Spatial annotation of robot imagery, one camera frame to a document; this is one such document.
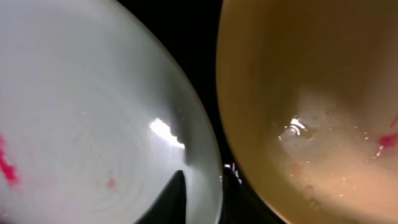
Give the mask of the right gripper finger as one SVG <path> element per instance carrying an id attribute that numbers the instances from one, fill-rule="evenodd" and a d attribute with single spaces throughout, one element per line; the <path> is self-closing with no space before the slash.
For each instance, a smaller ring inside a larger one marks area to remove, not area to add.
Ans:
<path id="1" fill-rule="evenodd" d="M 187 189 L 182 170 L 177 170 L 156 201 L 137 224 L 186 224 Z"/>

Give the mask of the light blue plate front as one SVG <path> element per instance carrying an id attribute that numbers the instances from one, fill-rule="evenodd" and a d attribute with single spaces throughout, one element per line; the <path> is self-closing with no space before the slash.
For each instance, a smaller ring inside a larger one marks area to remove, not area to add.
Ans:
<path id="1" fill-rule="evenodd" d="M 177 170 L 218 223 L 216 138 L 194 88 L 117 1 L 1 2 L 1 221 L 136 223 Z"/>

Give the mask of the yellow plate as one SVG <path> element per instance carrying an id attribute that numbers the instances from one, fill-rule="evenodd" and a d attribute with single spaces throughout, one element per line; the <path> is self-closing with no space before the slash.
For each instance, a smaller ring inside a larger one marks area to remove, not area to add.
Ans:
<path id="1" fill-rule="evenodd" d="M 240 171 L 280 219 L 397 222 L 396 1 L 225 1 L 216 87 Z"/>

